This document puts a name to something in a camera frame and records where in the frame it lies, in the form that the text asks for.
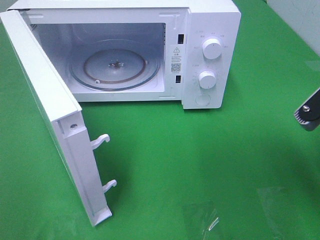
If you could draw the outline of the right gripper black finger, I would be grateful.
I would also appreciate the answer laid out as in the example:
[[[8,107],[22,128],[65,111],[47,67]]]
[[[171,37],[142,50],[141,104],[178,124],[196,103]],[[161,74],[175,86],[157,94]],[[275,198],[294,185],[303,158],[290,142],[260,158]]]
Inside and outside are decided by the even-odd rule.
[[[318,88],[295,112],[294,118],[306,130],[320,125],[320,89]]]

